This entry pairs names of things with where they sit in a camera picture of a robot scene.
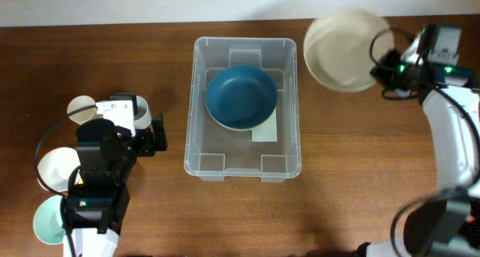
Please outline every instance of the plastic tub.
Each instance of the plastic tub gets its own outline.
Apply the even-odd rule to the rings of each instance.
[[[277,141],[252,142],[251,131],[233,131],[208,114],[206,87],[226,67],[262,68],[278,91]],[[207,181],[226,176],[264,182],[295,178],[302,170],[296,44],[290,39],[201,37],[195,43],[188,112],[185,171]]]

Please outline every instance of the white background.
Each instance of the white background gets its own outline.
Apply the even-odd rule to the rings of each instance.
[[[0,26],[298,19],[341,7],[383,16],[480,13],[480,0],[0,0]]]

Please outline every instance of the green led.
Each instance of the green led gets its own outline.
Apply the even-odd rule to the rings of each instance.
[[[451,73],[451,72],[453,71],[453,67],[447,66],[447,67],[444,67],[443,70],[444,70],[446,73]]]

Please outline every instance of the dark blue plate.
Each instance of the dark blue plate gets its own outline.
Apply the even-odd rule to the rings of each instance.
[[[218,123],[233,130],[249,130],[267,120],[277,106],[277,86],[263,70],[237,65],[210,81],[205,102]]]

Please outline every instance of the brown table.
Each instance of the brown table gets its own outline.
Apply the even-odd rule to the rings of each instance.
[[[463,26],[460,63],[480,73],[480,16],[388,18],[417,31]],[[329,91],[308,73],[303,35],[311,20],[0,28],[0,256],[60,256],[32,229],[50,194],[32,168],[44,131],[68,102],[132,91],[163,112],[167,152],[139,158],[116,256],[288,256],[353,250],[382,241],[403,203],[435,190],[428,121],[416,101],[391,102],[376,85]],[[183,167],[194,41],[201,36],[289,37],[298,45],[303,170],[282,184],[258,178],[201,181]],[[42,154],[75,146],[69,121]]]

